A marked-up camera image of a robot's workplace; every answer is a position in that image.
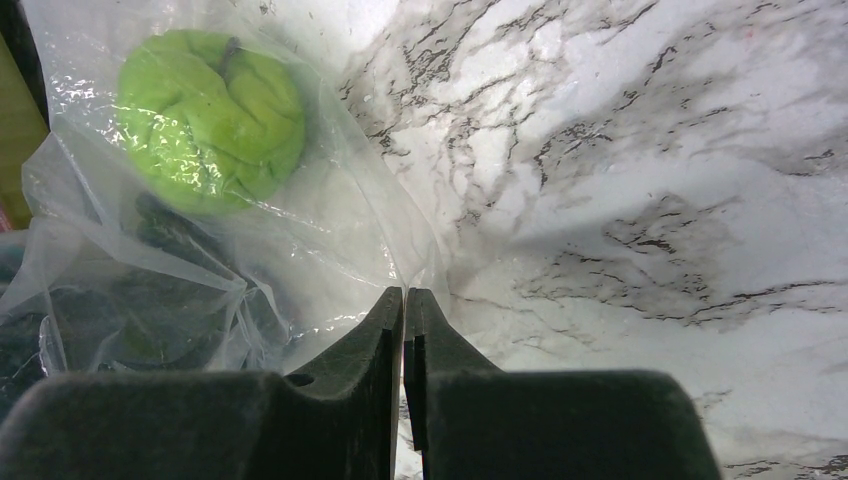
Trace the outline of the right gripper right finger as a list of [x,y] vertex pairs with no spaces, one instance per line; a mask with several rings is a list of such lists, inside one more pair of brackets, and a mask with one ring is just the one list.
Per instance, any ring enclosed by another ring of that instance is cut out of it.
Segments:
[[690,397],[647,370],[507,372],[405,301],[404,387],[427,479],[717,479]]

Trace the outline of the clear zip top bag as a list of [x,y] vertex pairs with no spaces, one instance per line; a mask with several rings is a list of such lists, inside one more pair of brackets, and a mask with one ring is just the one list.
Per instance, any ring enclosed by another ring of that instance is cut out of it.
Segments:
[[1,349],[63,372],[290,372],[447,282],[341,98],[325,1],[26,1],[49,134]]

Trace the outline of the dark fake grape bunch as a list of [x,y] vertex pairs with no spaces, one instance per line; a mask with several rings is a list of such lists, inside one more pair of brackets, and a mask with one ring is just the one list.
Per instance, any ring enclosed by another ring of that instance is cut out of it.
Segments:
[[239,267],[222,244],[149,194],[135,202],[144,245],[241,279],[227,300],[218,289],[121,263],[102,251],[78,253],[61,277],[15,294],[1,311],[1,409],[63,371],[278,368],[293,311],[264,271]]

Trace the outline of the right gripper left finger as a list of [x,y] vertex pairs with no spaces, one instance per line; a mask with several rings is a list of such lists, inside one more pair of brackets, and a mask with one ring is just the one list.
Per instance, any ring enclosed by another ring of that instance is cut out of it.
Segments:
[[5,479],[389,479],[403,293],[288,375],[62,374],[1,427]]

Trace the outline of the green fake lime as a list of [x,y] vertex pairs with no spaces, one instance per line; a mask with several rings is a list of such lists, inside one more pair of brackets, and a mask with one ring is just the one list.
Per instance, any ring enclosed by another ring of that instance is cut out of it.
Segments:
[[268,200],[306,142],[286,66],[223,33],[169,30],[142,41],[120,68],[115,108],[139,174],[163,202],[190,214]]

